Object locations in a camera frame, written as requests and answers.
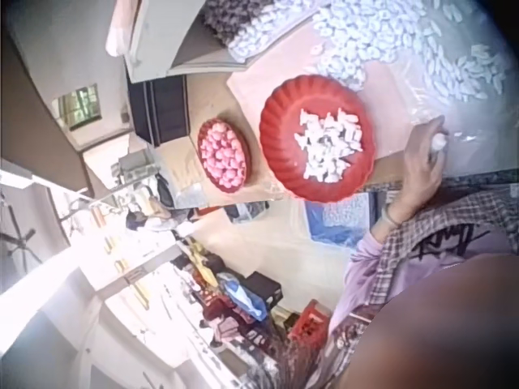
hand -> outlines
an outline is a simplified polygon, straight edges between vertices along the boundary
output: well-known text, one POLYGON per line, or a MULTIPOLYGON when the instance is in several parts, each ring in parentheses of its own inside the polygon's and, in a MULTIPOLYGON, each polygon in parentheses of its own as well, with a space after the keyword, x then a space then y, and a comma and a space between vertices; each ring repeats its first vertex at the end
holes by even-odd
POLYGON ((444 116, 419 124, 411 131, 404 150, 404 181, 402 190, 388 209, 389 216, 402 223, 414 216, 441 184, 445 167, 445 151, 439 151, 431 162, 431 142, 435 134, 444 132, 444 116))

checkered scarf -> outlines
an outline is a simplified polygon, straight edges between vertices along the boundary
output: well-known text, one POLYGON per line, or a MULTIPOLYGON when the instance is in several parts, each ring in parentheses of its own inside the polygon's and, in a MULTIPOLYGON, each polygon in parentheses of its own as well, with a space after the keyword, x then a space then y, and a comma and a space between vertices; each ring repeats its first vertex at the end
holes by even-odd
MULTIPOLYGON (((375 276, 368 306, 382 306, 388 302, 389 291, 398 265, 409 258, 413 248, 433 233, 459 224, 478 224, 504 231, 514 254, 519 248, 519 205, 509 189, 470 194, 453 203, 426 210, 405 222, 386 239, 375 276)), ((350 363, 367 324, 360 321, 341 324, 328 339, 317 371, 307 388, 331 387, 350 363)))

floor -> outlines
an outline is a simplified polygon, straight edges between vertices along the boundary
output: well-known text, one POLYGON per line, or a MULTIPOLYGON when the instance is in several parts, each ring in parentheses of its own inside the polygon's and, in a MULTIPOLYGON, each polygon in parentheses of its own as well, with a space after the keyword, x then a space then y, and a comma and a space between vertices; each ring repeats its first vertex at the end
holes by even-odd
POLYGON ((257 270, 279 282, 287 310, 301 312, 312 298, 332 310, 341 295, 350 251, 310 239, 302 200, 271 202, 245 224, 219 209, 195 224, 193 236, 244 276, 257 270))

red plastic bowl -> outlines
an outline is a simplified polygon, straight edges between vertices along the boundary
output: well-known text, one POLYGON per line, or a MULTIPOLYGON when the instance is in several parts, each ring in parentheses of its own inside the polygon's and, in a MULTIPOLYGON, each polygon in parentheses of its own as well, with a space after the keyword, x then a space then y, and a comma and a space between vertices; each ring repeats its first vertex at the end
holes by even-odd
POLYGON ((300 75, 285 81, 265 102, 259 124, 259 141, 268 166, 283 186, 298 197, 319 203, 332 203, 353 195, 373 170, 375 141, 366 110, 357 94, 337 81, 320 75, 300 75), (346 157, 351 166, 337 183, 306 180, 303 173, 307 152, 294 138, 304 132, 299 125, 301 109, 322 118, 330 112, 334 117, 341 108, 358 116, 362 127, 363 152, 346 157))
POLYGON ((243 154, 245 154, 245 179, 243 180, 243 183, 241 186, 234 186, 231 188, 226 188, 226 187, 220 185, 218 183, 218 181, 211 174, 209 174, 209 172, 206 169, 204 169, 204 172, 205 172, 205 175, 208 176, 209 180, 212 182, 212 184, 216 188, 218 188, 219 190, 221 190, 222 192, 225 192, 225 193, 234 193, 237 190, 239 190, 240 188, 242 188, 247 183, 247 180, 251 177, 251 152, 249 151, 249 145, 247 144, 247 141, 245 140, 245 138, 239 131, 236 131, 233 127, 230 126, 229 123, 226 123, 221 119, 214 118, 214 119, 207 120, 200 127, 200 131, 198 133, 197 148, 198 148, 198 156, 200 158, 200 162, 202 162, 202 158, 201 158, 202 153, 200 151, 200 144, 202 144, 202 140, 204 140, 207 137, 207 133, 208 133, 209 129, 216 123, 221 123, 225 127, 227 127, 228 130, 233 131, 236 134, 236 139, 238 139, 240 141, 240 143, 242 144, 243 154))

